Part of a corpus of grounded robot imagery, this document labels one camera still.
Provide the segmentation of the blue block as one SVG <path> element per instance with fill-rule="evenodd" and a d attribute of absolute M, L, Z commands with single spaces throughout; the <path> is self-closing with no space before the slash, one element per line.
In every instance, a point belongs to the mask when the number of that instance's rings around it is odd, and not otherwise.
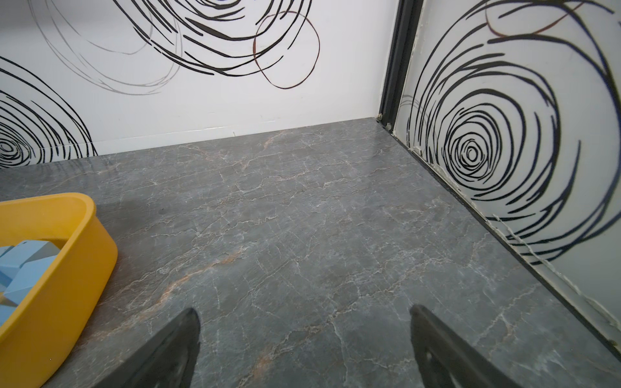
<path fill-rule="evenodd" d="M 60 249 L 49 241 L 26 240 L 1 256 L 1 270 L 13 273 L 26 263 L 55 256 Z"/>
<path fill-rule="evenodd" d="M 55 256 L 50 256 L 27 262 L 18 271 L 16 277 L 3 293 L 3 296 L 16 305 L 21 304 L 55 259 Z"/>

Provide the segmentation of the yellow plastic tub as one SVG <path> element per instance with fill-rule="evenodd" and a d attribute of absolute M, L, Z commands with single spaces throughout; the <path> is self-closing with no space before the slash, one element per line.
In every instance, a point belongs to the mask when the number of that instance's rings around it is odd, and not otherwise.
<path fill-rule="evenodd" d="M 1 385 L 41 387 L 70 355 L 113 272 L 117 246 L 82 193 L 1 203 L 1 244 L 59 247 L 33 289 L 1 326 Z"/>

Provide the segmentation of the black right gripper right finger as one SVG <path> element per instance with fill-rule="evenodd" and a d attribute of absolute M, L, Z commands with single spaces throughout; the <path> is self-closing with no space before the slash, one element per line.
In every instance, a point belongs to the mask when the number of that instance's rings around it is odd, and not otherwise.
<path fill-rule="evenodd" d="M 518 386 L 427 307 L 415 304 L 410 315 L 411 342 L 424 386 Z"/>

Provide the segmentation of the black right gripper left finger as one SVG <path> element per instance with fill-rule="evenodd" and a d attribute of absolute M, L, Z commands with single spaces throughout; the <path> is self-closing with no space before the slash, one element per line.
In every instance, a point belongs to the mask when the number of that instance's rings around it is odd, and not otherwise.
<path fill-rule="evenodd" d="M 97 387 L 190 387 L 200 352 L 201 322 L 193 308 L 179 313 Z"/>

